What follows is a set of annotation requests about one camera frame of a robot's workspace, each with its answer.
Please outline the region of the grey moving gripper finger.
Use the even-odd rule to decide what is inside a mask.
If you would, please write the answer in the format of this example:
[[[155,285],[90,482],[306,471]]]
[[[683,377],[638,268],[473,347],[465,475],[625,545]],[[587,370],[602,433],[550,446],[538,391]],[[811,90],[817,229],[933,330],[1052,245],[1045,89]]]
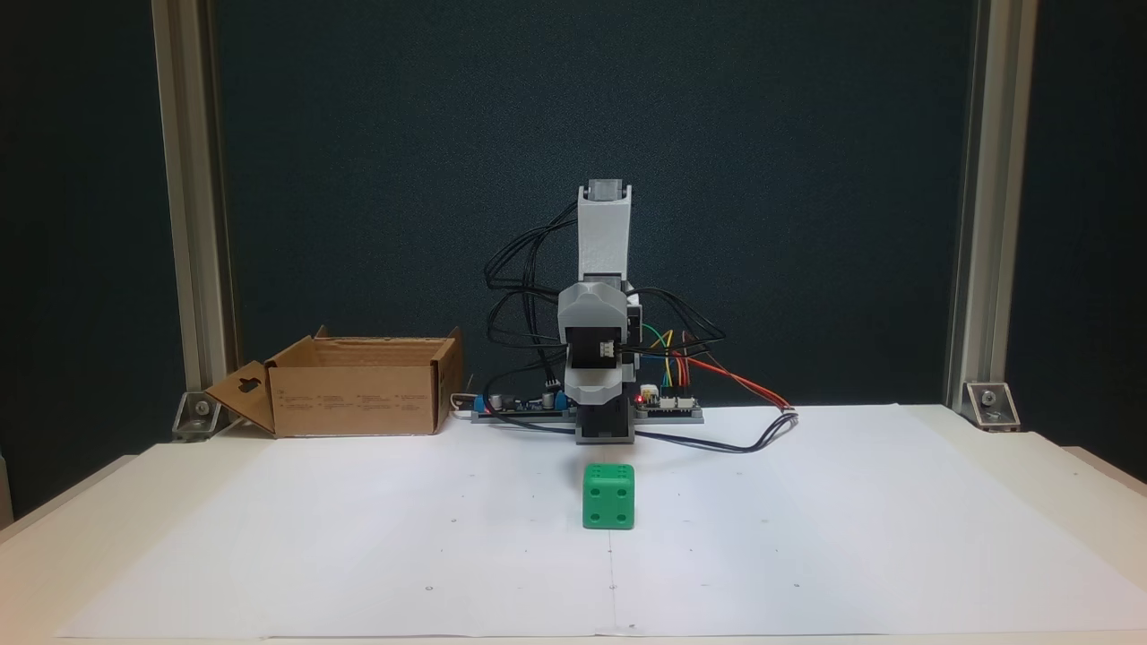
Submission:
[[[622,396],[625,367],[580,368],[565,365],[563,391],[577,405],[606,405]]]

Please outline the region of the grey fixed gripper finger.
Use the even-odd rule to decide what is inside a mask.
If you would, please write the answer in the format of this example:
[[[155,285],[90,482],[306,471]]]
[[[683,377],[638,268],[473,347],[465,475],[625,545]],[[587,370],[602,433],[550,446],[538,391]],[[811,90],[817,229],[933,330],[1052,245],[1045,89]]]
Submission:
[[[583,280],[557,295],[557,334],[568,348],[627,339],[629,301],[623,280]]]

